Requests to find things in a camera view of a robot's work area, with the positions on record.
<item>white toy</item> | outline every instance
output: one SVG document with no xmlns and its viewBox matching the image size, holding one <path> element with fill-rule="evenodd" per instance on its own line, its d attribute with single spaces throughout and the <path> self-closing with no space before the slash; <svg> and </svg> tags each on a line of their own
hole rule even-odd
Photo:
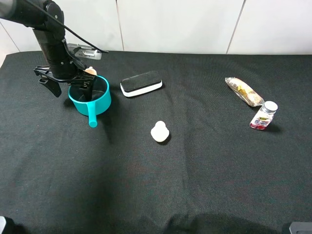
<svg viewBox="0 0 312 234">
<path fill-rule="evenodd" d="M 163 121 L 158 121 L 155 127 L 151 130 L 151 135 L 157 142 L 165 141 L 169 136 L 169 130 Z"/>
</svg>

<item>black tablecloth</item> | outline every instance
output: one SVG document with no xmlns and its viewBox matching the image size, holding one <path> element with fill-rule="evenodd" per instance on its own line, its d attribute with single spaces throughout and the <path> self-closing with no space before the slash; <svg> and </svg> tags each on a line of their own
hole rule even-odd
<svg viewBox="0 0 312 234">
<path fill-rule="evenodd" d="M 274 233 L 312 221 L 312 56 L 111 52 L 88 60 L 112 105 L 91 129 L 38 84 L 41 52 L 0 69 L 0 215 L 31 234 Z M 124 78 L 164 70 L 164 87 L 123 96 Z M 265 131 L 229 89 L 239 77 L 279 110 Z M 167 145 L 150 134 L 163 120 Z"/>
</svg>

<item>white tile wall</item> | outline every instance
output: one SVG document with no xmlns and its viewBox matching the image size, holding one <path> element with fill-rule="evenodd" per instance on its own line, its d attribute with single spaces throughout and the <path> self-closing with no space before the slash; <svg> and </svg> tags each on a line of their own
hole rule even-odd
<svg viewBox="0 0 312 234">
<path fill-rule="evenodd" d="M 230 54 L 311 54 L 311 0 L 247 0 Z"/>
<path fill-rule="evenodd" d="M 4 27 L 0 24 L 0 67 L 3 64 L 5 56 L 12 53 L 19 52 L 18 48 L 15 46 Z"/>
<path fill-rule="evenodd" d="M 65 25 L 104 50 L 122 50 L 115 0 L 56 0 L 64 12 Z M 1 19 L 5 29 L 21 51 L 40 50 L 30 28 Z M 68 43 L 86 44 L 69 32 Z"/>
<path fill-rule="evenodd" d="M 227 51 L 243 0 L 117 0 L 126 51 Z"/>
</svg>

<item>plastic wrapper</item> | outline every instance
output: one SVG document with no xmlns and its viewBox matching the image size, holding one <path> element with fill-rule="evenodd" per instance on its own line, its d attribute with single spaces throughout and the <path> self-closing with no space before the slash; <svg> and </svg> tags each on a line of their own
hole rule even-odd
<svg viewBox="0 0 312 234">
<path fill-rule="evenodd" d="M 261 106 L 264 104 L 263 98 L 257 94 L 248 84 L 238 78 L 230 77 L 225 78 L 228 86 L 248 105 Z"/>
</svg>

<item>teal cup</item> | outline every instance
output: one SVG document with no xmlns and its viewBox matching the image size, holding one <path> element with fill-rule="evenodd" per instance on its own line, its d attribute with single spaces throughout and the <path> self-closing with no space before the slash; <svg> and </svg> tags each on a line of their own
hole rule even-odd
<svg viewBox="0 0 312 234">
<path fill-rule="evenodd" d="M 81 114 L 89 116 L 89 126 L 91 128 L 98 125 L 97 115 L 105 112 L 112 103 L 109 83 L 101 76 L 97 76 L 94 81 L 91 101 L 85 101 L 83 92 L 75 86 L 69 88 L 68 97 Z"/>
</svg>

